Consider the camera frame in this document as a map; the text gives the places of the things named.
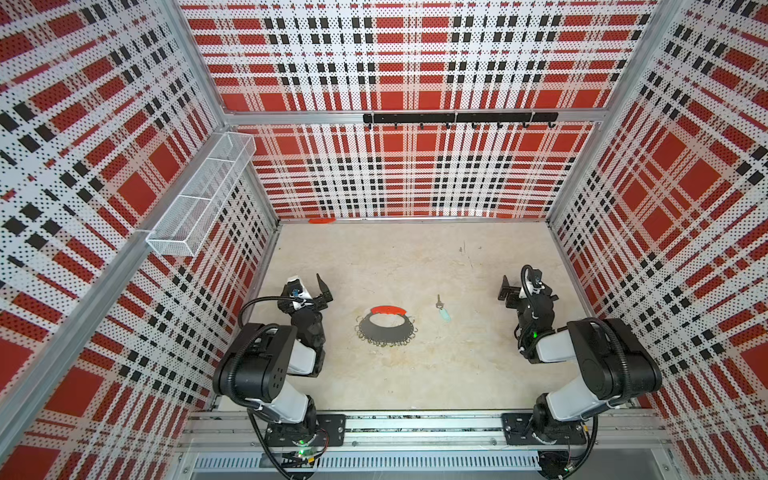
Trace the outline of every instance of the aluminum frame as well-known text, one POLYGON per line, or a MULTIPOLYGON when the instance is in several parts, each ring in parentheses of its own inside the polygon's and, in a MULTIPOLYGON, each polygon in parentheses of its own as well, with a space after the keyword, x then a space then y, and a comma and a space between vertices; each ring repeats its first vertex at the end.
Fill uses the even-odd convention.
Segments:
MULTIPOLYGON (((414 456, 435 453, 482 455, 493 451, 535 452, 563 449, 562 445, 506 445, 502 431, 502 413, 529 413, 531 410, 373 410, 328 411, 347 415, 345 442, 340 447, 329 447, 328 454, 339 458, 354 455, 378 455, 382 452, 409 452, 414 456)), ((257 420, 261 429, 266 423, 257 420)), ((674 459, 669 456, 671 437, 656 413, 647 409, 618 409, 601 414, 596 449, 650 449, 659 452, 667 472, 674 459)), ((296 447, 272 449, 290 452, 296 447)), ((244 458, 262 452, 250 422, 243 412, 198 412, 190 415, 178 449, 179 456, 169 469, 169 478, 191 478, 200 458, 229 455, 244 458)), ((271 468, 252 465, 248 472, 274 473, 271 468)), ((370 471, 354 468, 345 471, 370 471)), ((669 477, 665 480, 682 480, 669 477)))

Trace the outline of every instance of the black square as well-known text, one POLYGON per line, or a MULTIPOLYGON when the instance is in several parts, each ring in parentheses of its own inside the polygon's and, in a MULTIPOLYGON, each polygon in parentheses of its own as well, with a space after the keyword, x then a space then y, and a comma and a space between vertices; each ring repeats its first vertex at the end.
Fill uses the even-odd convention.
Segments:
POLYGON ((70 188, 72 188, 78 182, 77 180, 74 179, 74 177, 72 177, 67 172, 64 172, 59 178, 61 179, 62 182, 64 182, 64 184, 67 187, 70 187, 70 188))
POLYGON ((40 125, 35 129, 36 132, 38 132, 38 135, 45 140, 45 141, 51 141, 56 136, 50 128, 46 127, 45 125, 40 125))
POLYGON ((82 198, 84 202, 87 202, 94 196, 91 195, 91 192, 89 192, 88 190, 81 188, 80 191, 78 192, 78 197, 82 198))
POLYGON ((43 230, 50 233, 51 235, 55 235, 58 233, 59 230, 61 230, 61 227, 56 224, 53 220, 46 220, 45 223, 43 223, 43 230))
POLYGON ((746 181, 750 182, 752 185, 757 185, 757 183, 761 181, 763 177, 764 175, 760 172, 755 172, 749 178, 747 178, 746 181))
POLYGON ((24 137, 21 137, 18 139, 19 143, 24 145, 27 150, 33 152, 40 148, 40 144, 35 141, 34 138, 30 137, 29 135, 25 135, 24 137))
POLYGON ((3 128, 7 131, 13 131, 18 128, 18 124, 16 123, 16 120, 11 118, 10 115, 6 114, 5 112, 2 112, 0 114, 0 125, 3 126, 3 128))
POLYGON ((88 181, 88 184, 91 185, 91 187, 93 187, 93 189, 96 191, 104 188, 104 184, 100 182, 96 177, 91 178, 90 181, 88 181))
POLYGON ((27 239, 27 243, 29 243, 30 245, 32 245, 34 248, 36 248, 36 249, 40 250, 42 247, 44 247, 44 246, 45 246, 45 244, 46 244, 46 243, 48 243, 48 241, 47 241, 45 238, 43 238, 43 237, 41 237, 41 236, 37 235, 36 233, 33 233, 33 234, 32 234, 32 235, 31 235, 31 236, 30 236, 30 237, 27 239))
POLYGON ((13 107, 14 110, 16 110, 16 113, 23 118, 25 121, 30 121, 32 118, 35 118, 35 114, 32 113, 32 110, 29 109, 27 104, 21 103, 13 107))
POLYGON ((747 162, 743 162, 736 169, 736 173, 738 173, 739 175, 744 175, 746 172, 750 171, 751 167, 752 167, 752 165, 748 164, 747 162))
POLYGON ((42 212, 32 204, 26 204, 22 208, 22 213, 30 220, 37 220, 38 217, 42 214, 42 212))
POLYGON ((16 217, 9 218, 2 226, 15 235, 19 235, 27 228, 27 226, 18 221, 16 217))

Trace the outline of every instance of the red and white plaid pattern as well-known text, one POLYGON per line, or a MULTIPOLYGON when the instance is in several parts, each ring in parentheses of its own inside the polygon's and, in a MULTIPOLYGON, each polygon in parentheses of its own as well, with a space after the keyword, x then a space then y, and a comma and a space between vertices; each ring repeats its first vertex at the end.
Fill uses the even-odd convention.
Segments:
POLYGON ((603 107, 657 1, 180 0, 231 111, 603 107))
POLYGON ((591 124, 241 127, 282 218, 546 218, 591 124))
MULTIPOLYGON (((0 3, 0 48, 2 401, 212 120, 155 1, 0 3)), ((144 262, 0 478, 163 476, 266 242, 244 189, 197 258, 144 262)))
POLYGON ((695 478, 768 465, 768 6, 688 2, 555 226, 599 316, 664 373, 695 478))

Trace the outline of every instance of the wire basket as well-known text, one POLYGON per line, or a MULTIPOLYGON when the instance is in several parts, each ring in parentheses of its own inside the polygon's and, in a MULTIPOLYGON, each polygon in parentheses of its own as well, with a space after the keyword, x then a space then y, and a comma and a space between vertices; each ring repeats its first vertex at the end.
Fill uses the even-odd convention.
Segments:
POLYGON ((152 250, 197 255, 255 151, 252 135, 223 134, 147 237, 152 250))

